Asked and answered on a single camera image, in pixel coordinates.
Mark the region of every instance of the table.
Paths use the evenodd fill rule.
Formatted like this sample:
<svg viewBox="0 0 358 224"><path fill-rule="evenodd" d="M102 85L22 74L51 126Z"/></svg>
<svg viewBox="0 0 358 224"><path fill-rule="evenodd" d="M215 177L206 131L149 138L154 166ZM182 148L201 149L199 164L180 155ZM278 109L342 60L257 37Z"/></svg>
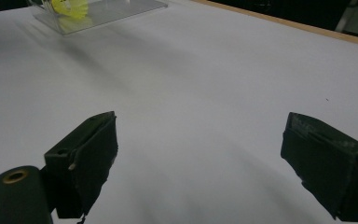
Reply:
<svg viewBox="0 0 358 224"><path fill-rule="evenodd" d="M186 0L68 36L0 12L0 174L110 110L88 223L339 223L280 150L291 111L358 140L358 45Z"/></svg>

